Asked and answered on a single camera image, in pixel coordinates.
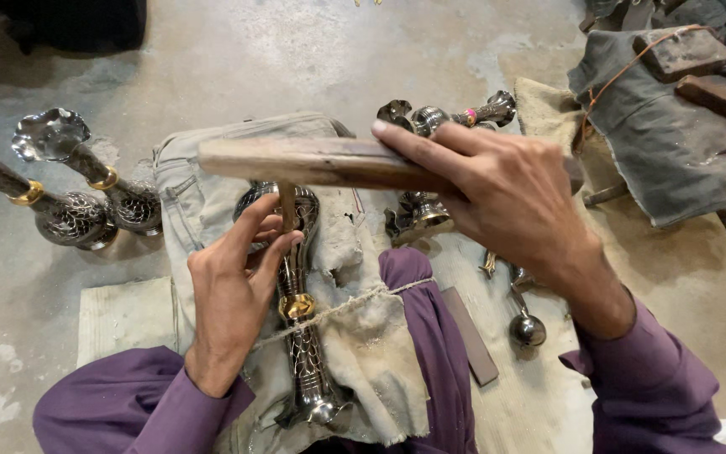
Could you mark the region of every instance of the string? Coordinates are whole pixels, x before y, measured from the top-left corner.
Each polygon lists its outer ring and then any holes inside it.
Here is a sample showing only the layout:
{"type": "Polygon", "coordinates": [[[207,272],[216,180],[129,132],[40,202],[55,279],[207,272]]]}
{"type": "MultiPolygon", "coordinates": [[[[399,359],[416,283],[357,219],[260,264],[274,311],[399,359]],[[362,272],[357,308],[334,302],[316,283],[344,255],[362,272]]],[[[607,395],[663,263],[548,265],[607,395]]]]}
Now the string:
{"type": "Polygon", "coordinates": [[[303,330],[304,328],[307,328],[308,326],[316,325],[317,323],[320,323],[324,318],[335,315],[342,310],[356,308],[357,306],[362,305],[363,303],[374,298],[375,296],[396,295],[397,293],[408,290],[411,287],[415,287],[420,284],[426,284],[428,282],[436,282],[436,278],[430,277],[427,279],[418,280],[417,282],[411,282],[410,284],[403,285],[400,288],[395,288],[394,290],[389,290],[388,287],[386,287],[386,284],[378,284],[377,286],[371,288],[370,290],[368,290],[367,292],[363,293],[360,296],[357,296],[354,298],[349,296],[349,300],[346,303],[341,304],[338,307],[327,309],[324,312],[321,312],[320,314],[316,314],[314,317],[312,317],[310,320],[307,320],[306,322],[296,323],[295,325],[289,327],[286,330],[277,331],[275,334],[271,335],[270,337],[257,341],[257,343],[254,344],[254,347],[251,349],[251,351],[255,351],[255,350],[257,350],[257,348],[266,346],[269,343],[276,342],[278,340],[282,340],[286,336],[292,335],[293,333],[295,333],[298,330],[303,330]]]}

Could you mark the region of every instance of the gold trim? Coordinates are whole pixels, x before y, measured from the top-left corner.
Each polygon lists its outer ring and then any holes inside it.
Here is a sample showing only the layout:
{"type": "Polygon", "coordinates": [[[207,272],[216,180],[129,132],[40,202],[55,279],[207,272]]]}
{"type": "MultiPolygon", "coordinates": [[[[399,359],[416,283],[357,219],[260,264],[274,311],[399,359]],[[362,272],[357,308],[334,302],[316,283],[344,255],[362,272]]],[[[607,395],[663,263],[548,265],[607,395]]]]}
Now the gold trim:
{"type": "Polygon", "coordinates": [[[283,296],[279,299],[279,315],[284,318],[299,318],[312,314],[316,299],[308,293],[283,296]]]}
{"type": "Polygon", "coordinates": [[[30,189],[18,197],[10,197],[10,202],[19,207],[28,207],[44,196],[44,185],[35,180],[30,180],[30,189]]]}
{"type": "Polygon", "coordinates": [[[90,187],[98,191],[105,191],[106,189],[114,187],[114,185],[119,181],[119,174],[116,173],[116,169],[114,167],[106,166],[106,168],[108,169],[108,176],[106,176],[105,180],[97,182],[86,180],[90,187]]]}

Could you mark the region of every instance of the purple shirt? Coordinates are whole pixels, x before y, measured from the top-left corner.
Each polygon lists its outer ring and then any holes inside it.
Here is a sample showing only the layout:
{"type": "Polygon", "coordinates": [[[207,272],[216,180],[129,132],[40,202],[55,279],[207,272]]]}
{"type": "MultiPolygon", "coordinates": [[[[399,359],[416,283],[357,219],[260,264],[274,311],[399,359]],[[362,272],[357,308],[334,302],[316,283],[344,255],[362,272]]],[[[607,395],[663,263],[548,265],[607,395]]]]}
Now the purple shirt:
{"type": "MultiPolygon", "coordinates": [[[[432,275],[420,252],[380,256],[390,288],[432,275]]],[[[400,293],[416,356],[428,387],[430,434],[388,448],[332,437],[305,452],[476,452],[469,367],[458,327],[438,286],[400,293]]],[[[560,356],[590,377],[594,452],[726,452],[712,436],[720,428],[711,403],[713,374],[640,301],[630,332],[591,339],[577,326],[581,349],[560,356]]],[[[166,347],[134,349],[87,364],[53,386],[35,407],[33,427],[47,454],[207,452],[217,434],[253,400],[239,377],[227,396],[201,393],[166,347]]]]}

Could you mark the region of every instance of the rope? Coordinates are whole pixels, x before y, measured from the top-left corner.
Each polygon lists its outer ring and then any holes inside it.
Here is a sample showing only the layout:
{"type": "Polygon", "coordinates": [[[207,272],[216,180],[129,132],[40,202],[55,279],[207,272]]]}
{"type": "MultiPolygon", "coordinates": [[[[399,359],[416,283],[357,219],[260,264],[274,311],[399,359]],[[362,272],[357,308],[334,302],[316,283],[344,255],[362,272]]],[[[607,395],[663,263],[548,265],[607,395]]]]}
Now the rope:
{"type": "Polygon", "coordinates": [[[362,305],[363,303],[367,302],[368,300],[374,298],[375,296],[396,295],[397,293],[408,290],[411,287],[415,287],[419,284],[426,284],[428,282],[436,282],[436,278],[430,277],[427,279],[418,280],[417,282],[411,282],[410,284],[403,285],[400,288],[395,288],[394,290],[389,290],[388,287],[386,287],[386,284],[379,284],[379,285],[375,286],[374,288],[372,288],[371,290],[368,290],[366,293],[363,293],[360,296],[357,296],[354,298],[349,296],[349,300],[346,303],[341,304],[340,306],[332,308],[332,309],[327,309],[320,314],[316,314],[315,317],[312,317],[310,320],[307,320],[306,322],[296,323],[295,325],[289,327],[286,330],[277,331],[275,334],[271,335],[270,337],[257,341],[257,343],[254,344],[254,347],[251,349],[251,351],[255,351],[255,350],[257,350],[257,348],[266,346],[269,343],[273,343],[278,340],[282,340],[286,336],[292,335],[293,333],[295,333],[298,330],[303,330],[304,328],[307,328],[308,326],[312,326],[312,325],[321,323],[321,321],[324,318],[331,317],[332,315],[335,315],[342,310],[356,308],[356,307],[362,305]]]}
{"type": "Polygon", "coordinates": [[[680,33],[688,32],[690,30],[710,30],[710,26],[701,26],[701,25],[688,25],[688,26],[682,26],[680,27],[676,32],[669,33],[668,35],[661,36],[660,39],[654,41],[650,45],[646,46],[645,49],[640,51],[639,54],[635,58],[631,60],[628,65],[624,66],[623,69],[621,69],[618,74],[615,75],[615,77],[612,77],[610,79],[610,82],[607,82],[604,87],[602,87],[599,91],[599,94],[593,98],[593,88],[590,87],[590,106],[587,109],[587,113],[584,114],[584,117],[581,119],[581,137],[579,138],[579,146],[574,149],[576,154],[581,153],[581,149],[584,146],[584,142],[587,139],[587,118],[590,116],[590,113],[593,111],[593,106],[595,105],[595,102],[599,100],[601,94],[604,92],[604,90],[607,89],[607,87],[610,86],[612,82],[614,82],[618,77],[620,77],[621,74],[626,72],[627,69],[629,69],[632,65],[635,64],[636,61],[640,60],[640,57],[643,56],[644,53],[647,53],[651,48],[653,48],[656,45],[659,45],[660,42],[669,39],[671,36],[677,36],[680,33]]]}

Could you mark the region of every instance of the metal ball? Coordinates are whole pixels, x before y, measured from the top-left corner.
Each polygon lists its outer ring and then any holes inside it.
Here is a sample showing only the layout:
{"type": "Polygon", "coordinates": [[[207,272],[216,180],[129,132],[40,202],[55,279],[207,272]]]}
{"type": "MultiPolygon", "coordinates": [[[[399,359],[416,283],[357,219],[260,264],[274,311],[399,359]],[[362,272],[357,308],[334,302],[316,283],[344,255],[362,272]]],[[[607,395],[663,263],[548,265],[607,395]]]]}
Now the metal ball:
{"type": "Polygon", "coordinates": [[[545,325],[533,315],[519,314],[509,323],[509,336],[524,346],[540,346],[548,337],[545,325]]]}

